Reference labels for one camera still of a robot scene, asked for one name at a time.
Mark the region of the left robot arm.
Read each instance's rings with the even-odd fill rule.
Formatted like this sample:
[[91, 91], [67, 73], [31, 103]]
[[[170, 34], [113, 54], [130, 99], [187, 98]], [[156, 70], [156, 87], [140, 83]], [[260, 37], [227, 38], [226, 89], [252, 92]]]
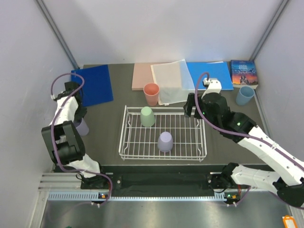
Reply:
[[49, 126], [42, 128], [41, 134], [49, 156], [54, 164], [58, 164], [53, 143], [63, 166], [81, 170], [86, 179], [91, 179], [97, 188], [107, 185], [108, 177], [101, 173], [101, 166], [86, 154], [82, 136], [89, 133], [84, 121], [87, 108], [82, 105], [81, 92], [68, 97], [79, 87], [76, 82], [66, 82], [65, 91], [53, 99], [57, 103], [54, 118]]

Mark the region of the large purple cup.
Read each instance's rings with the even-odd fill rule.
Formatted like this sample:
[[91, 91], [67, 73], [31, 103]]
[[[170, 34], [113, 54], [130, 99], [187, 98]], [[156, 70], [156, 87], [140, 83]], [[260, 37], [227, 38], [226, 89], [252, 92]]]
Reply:
[[85, 120], [82, 118], [79, 121], [74, 121], [74, 126], [78, 131], [80, 136], [86, 136], [89, 133], [89, 127], [87, 126]]

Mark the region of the pink cup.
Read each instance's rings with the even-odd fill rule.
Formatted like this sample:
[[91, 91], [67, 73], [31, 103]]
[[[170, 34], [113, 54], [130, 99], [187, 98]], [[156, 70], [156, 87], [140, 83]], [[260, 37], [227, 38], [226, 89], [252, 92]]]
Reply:
[[143, 92], [145, 94], [146, 101], [150, 106], [156, 106], [159, 97], [159, 86], [155, 83], [148, 83], [144, 86]]

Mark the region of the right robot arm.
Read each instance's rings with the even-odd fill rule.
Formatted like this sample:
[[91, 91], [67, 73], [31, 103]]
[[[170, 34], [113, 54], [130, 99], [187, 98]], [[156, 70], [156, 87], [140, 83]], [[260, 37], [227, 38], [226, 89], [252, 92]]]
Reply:
[[219, 93], [189, 93], [184, 105], [186, 117], [204, 120], [223, 137], [249, 150], [264, 161], [271, 171], [226, 165], [219, 178], [224, 188], [247, 185], [267, 190], [284, 203], [304, 208], [304, 163], [275, 143], [246, 114], [233, 112]]

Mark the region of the blue cup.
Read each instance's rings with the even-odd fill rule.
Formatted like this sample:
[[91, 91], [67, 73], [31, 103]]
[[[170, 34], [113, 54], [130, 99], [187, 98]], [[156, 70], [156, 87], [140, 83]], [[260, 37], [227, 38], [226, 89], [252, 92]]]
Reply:
[[246, 105], [254, 97], [254, 94], [253, 88], [249, 86], [241, 87], [236, 97], [237, 105]]

